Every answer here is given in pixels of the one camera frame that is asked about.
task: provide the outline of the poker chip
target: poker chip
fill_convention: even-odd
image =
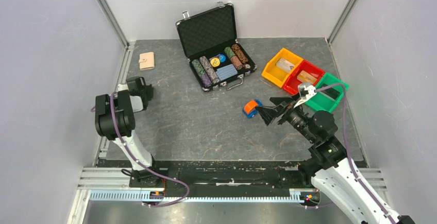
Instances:
[[[218,59],[220,59],[220,62],[223,63],[226,61],[226,56],[223,54],[218,54],[217,55]]]
[[[243,51],[240,49],[240,47],[237,44],[232,46],[232,50],[242,63],[247,63],[249,61],[249,59],[247,59],[246,55],[244,55]]]
[[[220,65],[220,59],[218,57],[213,57],[209,59],[209,62],[213,67],[217,67]]]
[[[215,73],[215,71],[212,68],[211,64],[209,63],[208,59],[205,56],[203,56],[199,59],[199,61],[202,64],[202,66],[204,67],[206,74],[209,76],[212,83],[214,83],[214,84],[219,83],[220,79],[217,76],[217,74]]]
[[[194,59],[191,64],[193,65],[194,69],[196,70],[197,75],[200,77],[202,83],[207,88],[212,85],[211,80],[209,79],[208,75],[206,74],[204,68],[202,67],[199,60]]]
[[[240,60],[238,59],[237,56],[233,56],[231,58],[231,62],[233,64],[233,66],[239,71],[243,68],[243,64],[240,62]]]
[[[228,56],[228,58],[232,58],[233,56],[235,56],[235,53],[233,53],[231,47],[226,47],[225,48],[225,53]]]

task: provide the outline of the green bin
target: green bin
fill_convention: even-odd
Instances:
[[[325,85],[331,85],[334,83],[342,83],[346,86],[346,90],[349,88],[349,85],[342,82],[337,77],[331,75],[330,73],[325,73],[324,76],[320,79],[320,81],[315,86],[316,89],[319,89]],[[309,99],[305,104],[307,104],[311,109],[315,111],[328,111],[332,112],[340,103],[341,99],[344,96],[343,88],[341,86],[335,86],[333,88],[335,91],[325,92],[325,93],[317,93]]]

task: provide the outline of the poker chip case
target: poker chip case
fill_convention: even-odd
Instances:
[[[204,92],[219,87],[231,90],[242,85],[244,77],[257,69],[238,43],[233,4],[218,3],[218,7],[200,14],[189,16],[185,11],[182,15],[183,20],[176,23],[176,28],[189,66]],[[219,55],[226,59],[212,66],[210,60],[217,65],[214,58]]]

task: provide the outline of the beige wallet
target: beige wallet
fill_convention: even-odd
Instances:
[[[140,70],[150,70],[155,68],[155,54],[152,53],[142,53],[140,54]]]

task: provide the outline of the yellow bin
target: yellow bin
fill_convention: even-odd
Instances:
[[[279,61],[279,59],[284,58],[285,60],[291,62],[294,64],[293,69],[290,72],[285,72],[281,68],[278,68],[276,66],[276,63]],[[291,73],[297,68],[297,66],[302,63],[304,59],[299,57],[298,55],[292,53],[291,51],[282,48],[278,54],[276,54],[265,66],[264,70],[262,71],[261,76],[263,76],[265,79],[273,82],[276,86],[282,87],[288,77],[291,75]]]

